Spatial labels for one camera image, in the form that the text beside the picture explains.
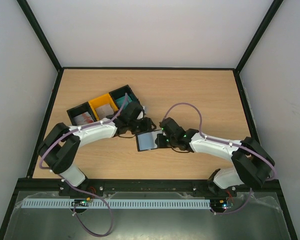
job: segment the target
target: black storage bin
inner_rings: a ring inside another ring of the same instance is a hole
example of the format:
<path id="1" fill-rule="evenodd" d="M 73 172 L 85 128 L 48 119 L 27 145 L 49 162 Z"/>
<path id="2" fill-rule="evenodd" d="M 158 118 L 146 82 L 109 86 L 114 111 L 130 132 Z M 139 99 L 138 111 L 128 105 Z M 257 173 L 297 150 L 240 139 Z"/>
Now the black storage bin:
<path id="1" fill-rule="evenodd" d="M 90 104 L 88 102 L 85 102 L 85 103 L 83 103 L 79 106 L 73 107 L 73 108 L 67 110 L 66 112 L 68 113 L 71 124 L 73 126 L 77 126 L 77 123 L 75 122 L 74 118 L 76 116 L 79 116 L 80 114 L 85 113 L 85 112 L 88 112 L 91 115 L 94 122 L 97 121 L 97 118 L 96 118 L 96 116 L 95 116 L 95 114 L 94 114 L 93 110 L 91 109 Z"/>
<path id="2" fill-rule="evenodd" d="M 118 107 L 118 109 L 121 107 L 123 100 L 125 98 L 125 93 L 128 94 L 128 101 L 129 102 L 137 102 L 140 103 L 134 92 L 131 90 L 129 85 L 125 85 L 123 87 L 120 87 L 116 90 L 113 90 L 109 92 L 111 98 L 113 99 L 115 105 Z"/>

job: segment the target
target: small container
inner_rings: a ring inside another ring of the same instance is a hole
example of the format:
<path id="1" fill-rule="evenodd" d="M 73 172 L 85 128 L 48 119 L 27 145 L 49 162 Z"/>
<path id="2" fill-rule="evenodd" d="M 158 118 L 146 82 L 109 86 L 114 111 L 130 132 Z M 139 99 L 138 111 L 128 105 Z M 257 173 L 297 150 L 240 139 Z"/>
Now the small container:
<path id="1" fill-rule="evenodd" d="M 71 124 L 73 126 L 77 126 L 75 117 L 77 117 L 83 113 L 86 113 L 86 112 L 88 112 L 91 115 L 94 122 L 97 121 L 96 115 L 95 115 L 93 109 L 90 107 L 90 104 L 88 102 L 85 102 L 79 106 L 73 107 L 73 108 L 67 110 L 66 112 L 68 113 Z"/>
<path id="2" fill-rule="evenodd" d="M 118 107 L 117 105 L 115 104 L 114 100 L 112 99 L 112 97 L 110 96 L 109 93 L 105 94 L 105 95 L 102 95 L 102 96 L 99 96 L 99 97 L 96 97 L 90 101 L 88 101 L 92 111 L 93 111 L 93 114 L 96 116 L 96 119 L 99 121 L 100 119 L 103 119 L 104 117 L 106 117 L 106 115 L 111 115 L 113 114 L 114 112 L 118 111 Z M 106 105 L 110 105 L 110 107 L 112 108 L 113 112 L 109 112 L 109 108 L 108 108 L 108 114 L 107 113 L 104 113 L 101 115 L 100 113 L 98 114 L 97 111 L 98 109 L 100 111 L 105 111 L 104 109 L 102 109 L 102 106 L 106 106 Z"/>
<path id="3" fill-rule="evenodd" d="M 114 91 L 109 92 L 110 96 L 112 97 L 115 105 L 118 107 L 118 109 L 122 106 L 124 100 L 125 100 L 125 93 L 128 94 L 128 103 L 130 102 L 137 102 L 140 103 L 134 92 L 131 90 L 129 85 L 125 85 L 123 87 L 120 87 Z"/>

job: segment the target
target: wooden table surface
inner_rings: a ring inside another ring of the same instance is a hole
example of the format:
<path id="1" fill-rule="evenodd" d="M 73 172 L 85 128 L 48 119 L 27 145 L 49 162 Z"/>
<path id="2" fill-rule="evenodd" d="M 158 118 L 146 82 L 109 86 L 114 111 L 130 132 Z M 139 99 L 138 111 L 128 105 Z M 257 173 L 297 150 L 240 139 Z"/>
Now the wooden table surface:
<path id="1" fill-rule="evenodd" d="M 71 125 L 68 109 L 127 84 L 141 104 L 148 107 L 147 116 L 157 126 L 173 104 L 187 102 L 202 113 L 204 133 L 233 140 L 250 136 L 230 70 L 66 69 L 46 134 L 57 123 Z M 199 128 L 199 116 L 189 106 L 177 106 L 169 116 L 185 130 Z M 177 153 L 171 149 L 138 152 L 135 138 L 119 137 L 81 147 L 74 162 L 92 179 L 207 179 L 214 170 L 232 166 L 204 153 Z M 38 163 L 34 178 L 58 178 L 40 169 Z"/>

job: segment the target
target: white wall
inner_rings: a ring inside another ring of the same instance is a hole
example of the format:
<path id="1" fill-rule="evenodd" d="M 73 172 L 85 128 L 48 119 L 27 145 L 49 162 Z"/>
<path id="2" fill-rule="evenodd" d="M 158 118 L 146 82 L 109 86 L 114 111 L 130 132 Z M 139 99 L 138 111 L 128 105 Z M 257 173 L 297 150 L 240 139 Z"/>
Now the white wall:
<path id="1" fill-rule="evenodd" d="M 235 68 L 272 0 L 28 0 L 64 67 Z"/>
<path id="2" fill-rule="evenodd" d="M 57 76 L 16 0 L 0 0 L 0 226 L 24 178 Z"/>
<path id="3" fill-rule="evenodd" d="M 285 0 L 241 72 L 300 239 L 300 0 Z"/>

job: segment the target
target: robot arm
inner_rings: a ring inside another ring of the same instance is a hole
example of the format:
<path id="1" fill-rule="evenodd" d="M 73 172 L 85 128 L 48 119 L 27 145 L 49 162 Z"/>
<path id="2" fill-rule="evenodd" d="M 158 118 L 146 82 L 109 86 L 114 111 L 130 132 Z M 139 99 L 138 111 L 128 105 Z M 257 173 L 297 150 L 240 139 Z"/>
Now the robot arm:
<path id="1" fill-rule="evenodd" d="M 167 148 L 179 148 L 192 153 L 206 153 L 233 163 L 234 167 L 217 169 L 208 179 L 208 188 L 218 194 L 231 186 L 246 184 L 250 188 L 260 188 L 271 173 L 271 168 L 261 159 L 242 150 L 246 147 L 265 158 L 272 166 L 273 159 L 260 144 L 251 137 L 244 140 L 229 140 L 219 137 L 200 135 L 196 129 L 185 131 L 172 118 L 160 123 L 165 135 Z"/>
<path id="2" fill-rule="evenodd" d="M 78 148 L 97 140 L 119 136 L 127 131 L 136 134 L 156 128 L 152 120 L 144 115 L 143 107 L 139 103 L 131 102 L 114 121 L 110 121 L 113 117 L 110 115 L 98 123 L 81 126 L 66 126 L 64 123 L 58 123 L 39 146 L 38 154 L 42 157 L 61 136 L 68 134 L 62 140 L 64 144 L 53 147 L 44 161 L 53 173 L 77 187 L 87 178 L 74 164 Z"/>
<path id="3" fill-rule="evenodd" d="M 78 148 L 97 140 L 124 134 L 127 131 L 136 134 L 154 130 L 156 126 L 150 118 L 144 117 L 144 112 L 142 119 L 138 119 L 142 112 L 141 105 L 131 102 L 113 122 L 109 122 L 113 116 L 107 116 L 98 125 L 92 123 L 82 126 L 66 126 L 64 123 L 58 123 L 39 146 L 38 154 L 42 157 L 54 142 L 71 132 L 63 140 L 64 144 L 62 146 L 57 144 L 53 147 L 44 161 L 52 172 L 61 175 L 71 185 L 77 187 L 87 179 L 74 164 Z M 216 195 L 224 189 L 241 184 L 246 184 L 251 188 L 260 188 L 271 173 L 271 168 L 265 162 L 250 155 L 240 146 L 253 150 L 272 166 L 275 165 L 260 144 L 250 137 L 240 141 L 201 136 L 196 129 L 183 130 L 170 117 L 163 120 L 160 127 L 163 133 L 158 134 L 156 140 L 159 148 L 179 148 L 192 153 L 206 153 L 233 163 L 231 168 L 215 170 L 208 179 L 208 188 Z"/>

